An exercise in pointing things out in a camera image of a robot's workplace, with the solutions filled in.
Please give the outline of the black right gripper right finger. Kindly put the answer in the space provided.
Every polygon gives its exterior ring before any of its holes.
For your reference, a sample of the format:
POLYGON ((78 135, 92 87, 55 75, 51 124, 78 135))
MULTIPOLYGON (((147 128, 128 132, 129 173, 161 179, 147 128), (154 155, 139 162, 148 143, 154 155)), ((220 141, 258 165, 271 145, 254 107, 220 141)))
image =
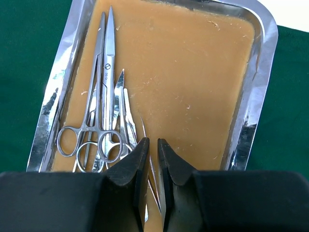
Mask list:
POLYGON ((287 171, 199 171, 157 141, 165 232, 306 232, 309 183, 287 171))

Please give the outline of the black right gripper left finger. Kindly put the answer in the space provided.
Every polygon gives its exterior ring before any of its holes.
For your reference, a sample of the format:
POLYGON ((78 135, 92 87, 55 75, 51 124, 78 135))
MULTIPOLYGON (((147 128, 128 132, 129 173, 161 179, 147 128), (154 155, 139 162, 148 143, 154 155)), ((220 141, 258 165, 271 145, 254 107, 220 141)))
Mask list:
POLYGON ((1 173, 1 231, 143 231, 149 143, 103 173, 1 173))

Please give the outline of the steel tray with orange liner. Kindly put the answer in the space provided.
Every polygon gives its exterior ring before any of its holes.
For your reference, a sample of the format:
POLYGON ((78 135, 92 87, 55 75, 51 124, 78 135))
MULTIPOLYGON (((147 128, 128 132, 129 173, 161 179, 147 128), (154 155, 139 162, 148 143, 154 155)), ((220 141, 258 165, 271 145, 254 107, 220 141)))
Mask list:
POLYGON ((256 0, 74 0, 56 53, 27 164, 71 171, 56 148, 61 127, 80 126, 97 29, 113 10, 115 74, 125 70, 131 113, 150 155, 157 140, 202 170, 247 167, 278 40, 256 0))

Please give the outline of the green surgical cloth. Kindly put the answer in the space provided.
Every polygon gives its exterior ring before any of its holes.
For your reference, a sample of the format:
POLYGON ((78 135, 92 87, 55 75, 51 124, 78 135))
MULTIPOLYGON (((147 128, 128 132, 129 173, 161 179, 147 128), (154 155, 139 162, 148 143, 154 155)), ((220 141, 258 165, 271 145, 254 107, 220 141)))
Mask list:
MULTIPOLYGON (((279 39, 248 169, 309 175, 309 6, 265 0, 279 39)), ((0 169, 24 171, 69 0, 0 3, 0 169)))

